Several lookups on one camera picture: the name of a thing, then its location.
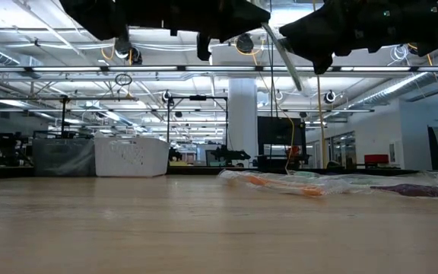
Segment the white perforated plastic basket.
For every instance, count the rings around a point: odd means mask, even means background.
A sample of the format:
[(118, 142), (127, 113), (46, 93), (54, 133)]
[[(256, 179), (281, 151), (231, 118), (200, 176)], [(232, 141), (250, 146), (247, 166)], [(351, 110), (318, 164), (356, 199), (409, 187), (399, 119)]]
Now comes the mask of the white perforated plastic basket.
[(170, 144), (153, 139), (95, 138), (98, 177), (156, 177), (167, 172)]

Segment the black neighbouring rig frame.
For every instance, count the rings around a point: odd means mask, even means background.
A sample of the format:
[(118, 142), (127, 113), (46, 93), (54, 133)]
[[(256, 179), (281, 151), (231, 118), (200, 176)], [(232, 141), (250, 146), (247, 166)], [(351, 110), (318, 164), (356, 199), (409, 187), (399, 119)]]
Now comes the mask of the black neighbouring rig frame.
[[(181, 108), (184, 101), (200, 104), (212, 101), (212, 108)], [(167, 142), (174, 151), (192, 155), (190, 163), (194, 167), (221, 167), (226, 165), (223, 157), (212, 153), (227, 148), (228, 137), (228, 99), (207, 95), (172, 96), (168, 95), (167, 105)]]
[(104, 94), (98, 97), (0, 97), (0, 114), (43, 119), (58, 134), (71, 127), (89, 131), (101, 130), (104, 135), (141, 134), (146, 128), (128, 115), (146, 109), (133, 96)]

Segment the red box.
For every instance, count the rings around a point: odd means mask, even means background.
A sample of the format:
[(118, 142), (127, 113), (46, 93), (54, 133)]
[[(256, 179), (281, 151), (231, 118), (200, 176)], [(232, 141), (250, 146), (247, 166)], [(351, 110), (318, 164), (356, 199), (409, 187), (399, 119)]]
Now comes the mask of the red box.
[(382, 154), (364, 155), (364, 163), (368, 164), (388, 164), (389, 156)]

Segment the white building column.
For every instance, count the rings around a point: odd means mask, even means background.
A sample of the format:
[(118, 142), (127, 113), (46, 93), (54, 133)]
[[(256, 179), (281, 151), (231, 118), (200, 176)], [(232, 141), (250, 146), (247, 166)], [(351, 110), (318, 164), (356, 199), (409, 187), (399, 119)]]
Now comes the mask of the white building column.
[(228, 91), (228, 147), (245, 151), (251, 158), (233, 161), (249, 167), (258, 154), (257, 85), (254, 78), (230, 78)]

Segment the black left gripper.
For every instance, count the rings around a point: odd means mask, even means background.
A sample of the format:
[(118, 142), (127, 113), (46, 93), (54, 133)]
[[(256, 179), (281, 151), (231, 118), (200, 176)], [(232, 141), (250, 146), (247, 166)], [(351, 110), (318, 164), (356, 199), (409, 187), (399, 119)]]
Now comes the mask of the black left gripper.
[(248, 0), (154, 0), (150, 14), (170, 32), (197, 33), (197, 57), (208, 61), (212, 39), (222, 41), (239, 36), (268, 23), (271, 13)]

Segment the orange toothbrush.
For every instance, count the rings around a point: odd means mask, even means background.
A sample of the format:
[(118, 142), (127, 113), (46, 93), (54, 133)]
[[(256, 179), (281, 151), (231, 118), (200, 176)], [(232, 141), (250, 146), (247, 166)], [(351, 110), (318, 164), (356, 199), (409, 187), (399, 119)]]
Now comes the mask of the orange toothbrush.
[(353, 187), (342, 180), (327, 177), (306, 178), (289, 174), (261, 173), (255, 171), (223, 170), (218, 178), (233, 185), (246, 185), (258, 190), (298, 196), (326, 196), (349, 193)]

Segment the grey plastic bin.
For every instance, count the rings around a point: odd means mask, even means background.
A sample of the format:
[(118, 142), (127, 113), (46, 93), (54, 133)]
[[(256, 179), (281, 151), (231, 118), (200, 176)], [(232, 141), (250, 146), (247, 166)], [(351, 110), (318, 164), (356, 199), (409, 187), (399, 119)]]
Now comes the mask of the grey plastic bin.
[(33, 165), (37, 177), (95, 177), (93, 139), (35, 139)]

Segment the purple toothbrush in wrapper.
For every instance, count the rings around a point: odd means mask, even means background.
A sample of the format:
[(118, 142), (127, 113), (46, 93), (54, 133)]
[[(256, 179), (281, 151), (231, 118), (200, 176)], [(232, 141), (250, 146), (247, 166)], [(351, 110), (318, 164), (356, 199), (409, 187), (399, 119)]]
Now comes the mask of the purple toothbrush in wrapper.
[(392, 186), (370, 186), (370, 189), (397, 193), (407, 197), (438, 198), (438, 186), (402, 183)]

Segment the green toothbrush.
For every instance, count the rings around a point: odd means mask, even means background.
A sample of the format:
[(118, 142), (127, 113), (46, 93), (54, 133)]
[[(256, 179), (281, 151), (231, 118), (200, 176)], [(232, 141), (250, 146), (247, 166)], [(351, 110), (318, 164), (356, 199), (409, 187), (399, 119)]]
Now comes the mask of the green toothbrush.
[(347, 174), (335, 174), (335, 173), (327, 173), (327, 174), (318, 174), (311, 171), (301, 171), (301, 170), (289, 170), (289, 175), (298, 176), (298, 177), (306, 177), (306, 178), (320, 178), (320, 177), (346, 177)]
[(289, 72), (294, 85), (298, 91), (303, 91), (303, 86), (300, 81), (299, 75), (297, 74), (296, 67), (292, 63), (290, 57), (287, 54), (287, 49), (285, 47), (285, 42), (281, 42), (276, 36), (274, 30), (270, 27), (268, 23), (262, 23), (263, 29), (266, 31), (266, 33), (270, 36), (271, 41), (275, 45), (276, 50), (278, 51), (279, 55), (281, 56), (285, 67), (287, 68), (287, 71)]

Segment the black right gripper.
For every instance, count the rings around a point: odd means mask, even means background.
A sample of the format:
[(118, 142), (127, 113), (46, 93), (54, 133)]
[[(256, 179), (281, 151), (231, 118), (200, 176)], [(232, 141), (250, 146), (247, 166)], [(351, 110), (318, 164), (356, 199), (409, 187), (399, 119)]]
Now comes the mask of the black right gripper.
[(313, 64), (322, 75), (332, 53), (414, 41), (417, 0), (328, 0), (321, 8), (280, 27), (288, 51)]

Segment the black screen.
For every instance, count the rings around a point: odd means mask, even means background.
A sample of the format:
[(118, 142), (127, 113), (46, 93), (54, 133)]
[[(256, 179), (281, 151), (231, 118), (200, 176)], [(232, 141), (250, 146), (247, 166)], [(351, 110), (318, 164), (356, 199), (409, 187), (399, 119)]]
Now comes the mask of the black screen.
[(306, 124), (300, 118), (258, 116), (257, 130), (259, 155), (266, 155), (266, 145), (306, 149)]

